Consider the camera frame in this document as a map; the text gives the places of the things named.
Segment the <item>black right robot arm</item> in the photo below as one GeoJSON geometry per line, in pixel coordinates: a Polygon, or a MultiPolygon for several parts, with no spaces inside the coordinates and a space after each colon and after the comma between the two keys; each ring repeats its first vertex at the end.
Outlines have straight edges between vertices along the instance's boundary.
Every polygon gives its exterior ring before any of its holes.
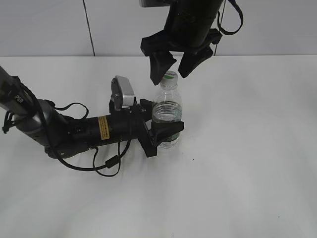
{"type": "Polygon", "coordinates": [[[213,55],[211,44],[222,34],[211,26],[222,4],[220,0],[141,0],[140,6],[168,6],[164,28],[141,41],[141,51],[150,59],[150,79],[160,84],[165,73],[176,63],[173,52],[183,54],[178,72],[185,78],[213,55]]]}

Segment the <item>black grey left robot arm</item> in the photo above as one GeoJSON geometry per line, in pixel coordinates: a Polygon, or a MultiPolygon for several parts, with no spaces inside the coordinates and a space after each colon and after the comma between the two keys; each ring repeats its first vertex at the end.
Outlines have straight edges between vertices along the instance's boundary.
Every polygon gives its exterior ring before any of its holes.
{"type": "MultiPolygon", "coordinates": [[[[136,101],[131,84],[126,77],[115,76],[111,81],[109,115],[80,119],[62,115],[52,101],[39,100],[53,146],[63,158],[70,158],[90,148],[138,139],[147,157],[157,155],[157,147],[167,138],[181,132],[184,122],[152,122],[153,102],[136,101]]],[[[3,131],[11,127],[41,144],[45,153],[56,158],[43,129],[34,101],[23,88],[17,76],[0,70],[0,106],[7,111],[3,131]]]]}

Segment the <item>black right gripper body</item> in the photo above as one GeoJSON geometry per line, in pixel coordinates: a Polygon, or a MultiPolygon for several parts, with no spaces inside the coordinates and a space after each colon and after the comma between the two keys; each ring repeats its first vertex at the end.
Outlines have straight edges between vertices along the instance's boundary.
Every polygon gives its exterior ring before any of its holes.
{"type": "Polygon", "coordinates": [[[170,0],[164,28],[141,41],[141,51],[150,56],[154,52],[183,52],[196,54],[222,38],[212,28],[221,0],[170,0]]]}

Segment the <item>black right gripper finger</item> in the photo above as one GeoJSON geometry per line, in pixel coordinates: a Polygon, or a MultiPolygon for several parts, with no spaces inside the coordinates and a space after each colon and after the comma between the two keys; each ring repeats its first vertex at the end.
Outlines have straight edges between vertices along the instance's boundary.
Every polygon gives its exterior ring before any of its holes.
{"type": "Polygon", "coordinates": [[[170,52],[154,52],[150,55],[150,79],[154,85],[160,84],[165,73],[176,62],[170,52]]]}
{"type": "Polygon", "coordinates": [[[213,51],[210,47],[205,47],[196,54],[184,53],[178,72],[183,78],[186,78],[196,67],[212,56],[213,51]]]}

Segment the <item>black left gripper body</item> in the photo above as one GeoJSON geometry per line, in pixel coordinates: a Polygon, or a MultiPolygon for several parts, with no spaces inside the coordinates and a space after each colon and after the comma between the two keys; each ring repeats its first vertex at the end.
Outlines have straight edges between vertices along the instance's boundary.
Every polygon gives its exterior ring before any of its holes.
{"type": "Polygon", "coordinates": [[[137,139],[148,158],[157,155],[158,150],[153,145],[151,130],[141,117],[139,103],[116,111],[114,103],[110,101],[109,112],[108,125],[111,140],[117,142],[120,138],[123,141],[137,139]]]}

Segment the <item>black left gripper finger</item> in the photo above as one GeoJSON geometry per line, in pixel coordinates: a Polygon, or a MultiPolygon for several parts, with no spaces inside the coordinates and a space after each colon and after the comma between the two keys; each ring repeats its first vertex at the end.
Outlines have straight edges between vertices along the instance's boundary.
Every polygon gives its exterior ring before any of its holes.
{"type": "Polygon", "coordinates": [[[152,119],[153,102],[147,99],[140,99],[139,105],[142,119],[148,122],[152,119]]]}
{"type": "Polygon", "coordinates": [[[151,123],[153,145],[161,148],[171,148],[178,142],[180,132],[184,129],[184,122],[155,122],[151,123]]]}

